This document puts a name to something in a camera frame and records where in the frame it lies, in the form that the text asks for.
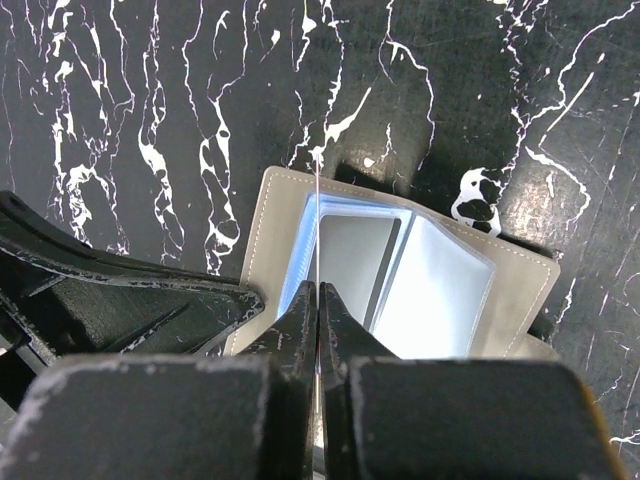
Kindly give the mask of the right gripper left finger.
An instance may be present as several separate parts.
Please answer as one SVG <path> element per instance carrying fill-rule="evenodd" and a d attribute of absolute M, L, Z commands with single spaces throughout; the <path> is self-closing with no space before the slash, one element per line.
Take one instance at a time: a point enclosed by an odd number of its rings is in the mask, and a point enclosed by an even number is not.
<path fill-rule="evenodd" d="M 5 479 L 309 479 L 317 292 L 235 356 L 76 355 L 39 374 Z"/>

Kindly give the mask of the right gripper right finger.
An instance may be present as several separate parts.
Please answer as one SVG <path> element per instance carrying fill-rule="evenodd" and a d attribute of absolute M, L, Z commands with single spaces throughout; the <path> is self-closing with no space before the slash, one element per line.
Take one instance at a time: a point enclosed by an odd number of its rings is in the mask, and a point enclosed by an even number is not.
<path fill-rule="evenodd" d="M 330 479 L 623 479 L 584 383 L 529 360 L 402 360 L 318 297 Z"/>

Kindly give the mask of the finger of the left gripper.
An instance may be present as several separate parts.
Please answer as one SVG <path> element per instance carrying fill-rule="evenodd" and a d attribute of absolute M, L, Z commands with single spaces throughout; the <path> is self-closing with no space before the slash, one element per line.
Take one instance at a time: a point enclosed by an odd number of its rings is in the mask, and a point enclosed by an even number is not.
<path fill-rule="evenodd" d="M 208 354 L 265 308 L 233 279 L 89 247 L 1 194 L 1 399 L 75 354 Z"/>

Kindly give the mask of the thin silver credit card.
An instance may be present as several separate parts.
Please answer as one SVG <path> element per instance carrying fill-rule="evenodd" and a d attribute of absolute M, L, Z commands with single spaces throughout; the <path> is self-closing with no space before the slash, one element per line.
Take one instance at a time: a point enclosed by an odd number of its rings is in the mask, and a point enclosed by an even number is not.
<path fill-rule="evenodd" d="M 318 415 L 321 413 L 321 382 L 320 382 L 320 374 L 321 374 L 321 361 L 320 361 L 320 340 L 319 340 L 319 328 L 320 328 L 320 202 L 321 202 L 321 193 L 320 193 L 320 160 L 321 154 L 314 152 L 312 153 L 313 159 L 315 161 L 315 194 L 316 194 L 316 238 L 315 238 L 315 292 L 316 292 L 316 310 L 317 310 L 317 325 L 316 325 L 316 350 L 315 350 L 315 367 L 314 367 L 314 415 Z"/>

